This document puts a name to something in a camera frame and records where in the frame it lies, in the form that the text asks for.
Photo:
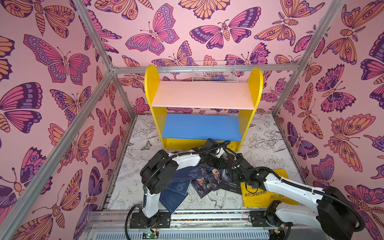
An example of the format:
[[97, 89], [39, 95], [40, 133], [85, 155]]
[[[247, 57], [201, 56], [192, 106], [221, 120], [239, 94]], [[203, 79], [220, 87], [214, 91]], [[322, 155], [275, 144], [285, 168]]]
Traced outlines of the black wolf cover book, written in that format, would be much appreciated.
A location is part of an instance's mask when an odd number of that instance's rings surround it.
[[242, 194], [240, 183], [238, 183], [238, 184], [234, 183], [234, 180], [232, 179], [231, 174], [230, 174], [228, 169], [222, 170], [219, 187], [222, 190], [236, 193], [238, 195]]

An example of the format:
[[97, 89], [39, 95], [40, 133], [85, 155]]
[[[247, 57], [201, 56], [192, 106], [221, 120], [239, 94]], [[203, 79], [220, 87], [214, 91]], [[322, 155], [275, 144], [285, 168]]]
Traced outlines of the dark portrait book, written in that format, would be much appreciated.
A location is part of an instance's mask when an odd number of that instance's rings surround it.
[[211, 184], [212, 190], [217, 191], [220, 189], [222, 181], [222, 170], [209, 166], [207, 164], [201, 165], [202, 169], [206, 173], [206, 176]]
[[201, 199], [212, 191], [211, 184], [204, 177], [192, 180], [191, 184]]

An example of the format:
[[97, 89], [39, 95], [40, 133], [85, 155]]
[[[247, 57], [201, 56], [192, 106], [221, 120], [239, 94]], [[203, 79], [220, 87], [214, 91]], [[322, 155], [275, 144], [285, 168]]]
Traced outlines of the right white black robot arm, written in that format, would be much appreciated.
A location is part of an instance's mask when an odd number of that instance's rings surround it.
[[256, 190], [283, 195], [299, 203], [292, 206], [274, 200], [263, 216], [251, 220], [265, 222], [271, 227], [294, 223], [321, 229], [334, 240], [350, 240], [355, 232], [365, 228], [365, 221], [340, 190], [334, 187], [315, 188], [281, 177], [267, 167], [252, 167], [242, 156], [224, 148], [233, 182], [245, 183]]

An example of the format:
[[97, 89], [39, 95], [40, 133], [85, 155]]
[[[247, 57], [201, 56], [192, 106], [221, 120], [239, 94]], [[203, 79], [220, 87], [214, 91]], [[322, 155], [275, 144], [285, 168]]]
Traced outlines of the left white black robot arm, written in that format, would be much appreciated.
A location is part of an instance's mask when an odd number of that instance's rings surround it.
[[159, 221], [161, 193], [170, 184], [176, 171], [208, 163], [210, 159], [219, 159], [230, 143], [228, 140], [218, 143], [208, 139], [204, 145], [187, 152], [169, 154], [165, 150], [159, 150], [140, 172], [144, 200], [142, 204], [135, 204], [129, 210], [125, 229], [128, 229], [129, 222], [140, 224], [145, 228], [155, 226]]

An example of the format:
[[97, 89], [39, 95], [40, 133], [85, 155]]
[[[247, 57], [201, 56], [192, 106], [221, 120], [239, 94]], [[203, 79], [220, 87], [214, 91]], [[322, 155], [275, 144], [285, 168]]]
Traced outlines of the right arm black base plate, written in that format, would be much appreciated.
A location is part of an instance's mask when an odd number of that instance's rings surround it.
[[280, 230], [293, 226], [293, 223], [283, 222], [276, 213], [271, 213], [267, 210], [250, 211], [248, 221], [252, 223], [253, 227], [270, 227]]

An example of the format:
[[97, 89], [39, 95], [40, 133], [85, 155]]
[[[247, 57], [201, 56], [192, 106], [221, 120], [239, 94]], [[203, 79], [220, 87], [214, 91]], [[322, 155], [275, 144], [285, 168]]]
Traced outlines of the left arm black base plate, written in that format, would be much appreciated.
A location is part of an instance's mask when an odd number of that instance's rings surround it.
[[170, 228], [171, 214], [169, 212], [158, 212], [151, 218], [147, 218], [144, 213], [137, 212], [131, 216], [130, 229], [149, 229], [149, 228]]

